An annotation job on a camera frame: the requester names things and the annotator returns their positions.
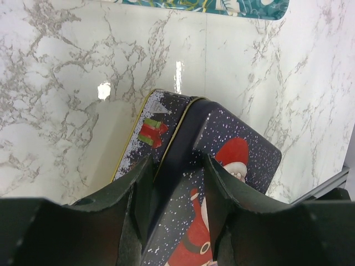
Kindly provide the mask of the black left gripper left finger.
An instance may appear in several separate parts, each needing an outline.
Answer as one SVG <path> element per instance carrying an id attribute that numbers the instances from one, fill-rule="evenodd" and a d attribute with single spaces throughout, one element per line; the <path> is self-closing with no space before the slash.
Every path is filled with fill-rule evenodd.
<path id="1" fill-rule="evenodd" d="M 2 265 L 139 265 L 149 229 L 153 159 L 71 205 L 1 199 Z"/>

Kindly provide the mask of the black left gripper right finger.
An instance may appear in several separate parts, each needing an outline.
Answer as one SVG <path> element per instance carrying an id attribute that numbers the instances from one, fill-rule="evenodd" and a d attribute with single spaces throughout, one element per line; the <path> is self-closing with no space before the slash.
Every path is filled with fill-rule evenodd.
<path id="1" fill-rule="evenodd" d="M 219 265 L 353 265 L 354 202 L 344 188 L 287 204 L 204 158 L 212 256 Z"/>

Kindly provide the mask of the gold tin lid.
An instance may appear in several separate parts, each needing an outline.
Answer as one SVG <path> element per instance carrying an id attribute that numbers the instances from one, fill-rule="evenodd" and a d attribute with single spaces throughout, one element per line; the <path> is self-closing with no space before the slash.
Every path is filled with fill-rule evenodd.
<path id="1" fill-rule="evenodd" d="M 222 105 L 194 99 L 163 154 L 141 265 L 214 265 L 227 207 L 222 183 L 266 193 L 281 151 Z"/>

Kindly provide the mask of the dark cookie tin box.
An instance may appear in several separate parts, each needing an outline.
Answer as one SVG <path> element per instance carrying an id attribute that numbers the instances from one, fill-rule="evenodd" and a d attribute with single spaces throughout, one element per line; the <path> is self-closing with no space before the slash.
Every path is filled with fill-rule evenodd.
<path id="1" fill-rule="evenodd" d="M 157 172 L 187 115 L 205 97 L 186 96 L 154 89 L 144 100 L 111 180 L 128 173 L 143 157 L 151 155 Z"/>

